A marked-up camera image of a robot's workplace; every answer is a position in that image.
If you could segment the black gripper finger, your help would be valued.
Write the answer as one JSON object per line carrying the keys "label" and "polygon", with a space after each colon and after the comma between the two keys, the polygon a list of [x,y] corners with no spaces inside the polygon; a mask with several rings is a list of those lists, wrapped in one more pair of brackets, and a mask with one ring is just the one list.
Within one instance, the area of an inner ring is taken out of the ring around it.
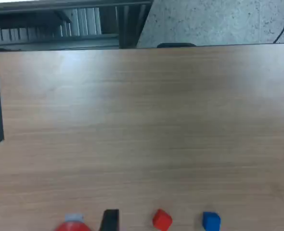
{"label": "black gripper finger", "polygon": [[118,209],[107,209],[104,211],[99,231],[119,231]]}

